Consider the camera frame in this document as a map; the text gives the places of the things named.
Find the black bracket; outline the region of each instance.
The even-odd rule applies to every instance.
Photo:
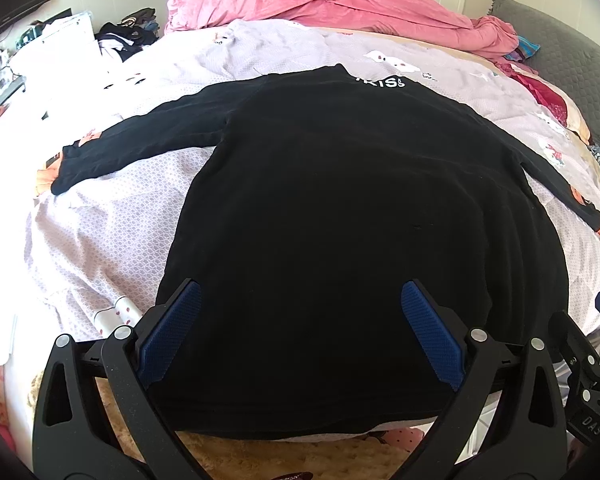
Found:
[[[176,340],[173,351],[183,331],[170,315],[178,308],[188,314],[199,310],[200,296],[189,294],[192,284],[185,280],[167,304],[149,309],[135,328],[118,327],[106,340],[77,343],[66,334],[56,339],[34,422],[33,466],[41,480],[211,479],[163,423],[145,391],[165,369],[148,363],[146,349],[159,343],[158,328]],[[588,479],[575,469],[565,475],[566,430],[592,444],[584,459],[600,462],[600,359],[573,321],[556,314],[550,327],[573,371],[565,412],[543,341],[533,338],[517,346],[498,342],[480,328],[469,330],[420,283],[412,285],[411,296],[404,297],[405,316],[418,319],[414,332],[430,362],[441,357],[431,332],[442,334],[447,351],[432,366],[456,394],[392,480]],[[108,378],[146,463],[120,449],[96,377]],[[476,456],[456,464],[496,384],[502,385],[502,395],[484,443]]]

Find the bedsheet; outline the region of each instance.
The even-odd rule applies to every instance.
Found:
[[[468,104],[545,156],[600,210],[600,187],[590,157],[582,155],[568,132],[524,87],[483,65],[419,44],[283,20],[237,20],[215,31],[213,39],[206,36],[210,44],[184,54],[195,34],[171,34],[134,56],[136,63],[127,68],[144,82],[129,87],[120,83],[125,91],[103,90],[98,98],[104,102],[103,95],[109,97],[108,110],[85,124],[85,131],[98,121],[147,113],[159,102],[213,82],[342,63],[370,84],[400,74]],[[175,61],[168,59],[171,52]],[[184,195],[209,153],[203,148],[165,153],[83,181],[60,196],[40,196],[29,216],[25,258],[38,297],[63,330],[82,339],[98,337],[94,317],[120,296],[131,298],[141,311],[152,306]],[[562,242],[570,314],[584,332],[591,332],[600,325],[592,307],[600,290],[600,238],[541,184],[529,181]]]
[[[369,30],[467,50],[485,57],[518,46],[516,31],[494,16],[478,20],[435,0],[169,0],[165,33],[283,18],[314,27]]]

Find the white bed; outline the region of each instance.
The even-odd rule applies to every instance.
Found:
[[[161,102],[212,83],[338,62],[353,76],[369,80],[397,73],[391,63],[377,63],[366,56],[375,50],[413,65],[417,70],[400,74],[467,102],[541,155],[546,155],[542,142],[551,142],[564,161],[558,171],[600,210],[600,168],[577,145],[580,141],[552,121],[549,111],[536,104],[526,89],[482,59],[469,60],[464,53],[454,57],[445,49],[403,38],[341,34],[282,20],[238,21],[228,27],[168,35],[111,75],[113,87],[82,96],[75,104],[80,113],[40,121],[36,118],[42,110],[40,102],[32,98],[27,103],[24,94],[8,110],[1,125],[4,133],[0,132],[0,152],[18,154],[18,167],[0,189],[0,196],[9,197],[10,202],[10,220],[0,220],[0,302],[9,298],[18,305],[6,389],[11,430],[26,463],[30,463],[32,428],[27,396],[54,337],[65,331],[77,338],[97,337],[100,326],[94,314],[120,296],[131,298],[141,312],[152,306],[179,205],[210,151],[189,148],[160,155],[158,162],[138,161],[110,176],[81,182],[61,196],[45,193],[31,208],[34,170],[62,145],[92,129],[102,130],[126,117],[147,113]],[[29,113],[33,133],[17,131],[18,121],[10,117],[16,106]],[[166,178],[156,178],[159,168],[169,168]],[[591,332],[600,326],[592,305],[600,290],[600,237],[542,185],[533,180],[530,184],[563,244],[570,276],[570,314],[584,332]],[[142,204],[147,200],[162,200],[168,214],[161,218],[144,215]],[[24,229],[27,209],[30,216]],[[125,212],[127,217],[133,212],[134,222],[142,224],[132,236],[124,235],[128,229]],[[148,234],[156,230],[162,235],[147,242]],[[25,240],[14,232],[22,233]],[[17,267],[23,248],[28,270]],[[3,269],[10,269],[8,275]],[[13,282],[29,283],[30,288],[11,295]],[[0,320],[2,334],[10,332],[8,319]]]

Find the black sweatshirt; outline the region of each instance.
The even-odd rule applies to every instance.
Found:
[[[496,339],[551,346],[568,276],[523,168],[600,228],[544,158],[468,106],[341,66],[210,86],[123,121],[65,153],[54,192],[216,142],[156,299],[184,278],[202,289],[200,315],[149,387],[177,430],[285,438],[437,415],[452,392],[402,314],[402,285],[420,279]]]

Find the pink comforter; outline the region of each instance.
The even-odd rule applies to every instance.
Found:
[[[217,27],[237,18],[282,18],[310,27],[403,36],[487,58],[518,46],[509,23],[494,16],[470,20],[434,0],[169,0],[168,8],[165,33]]]

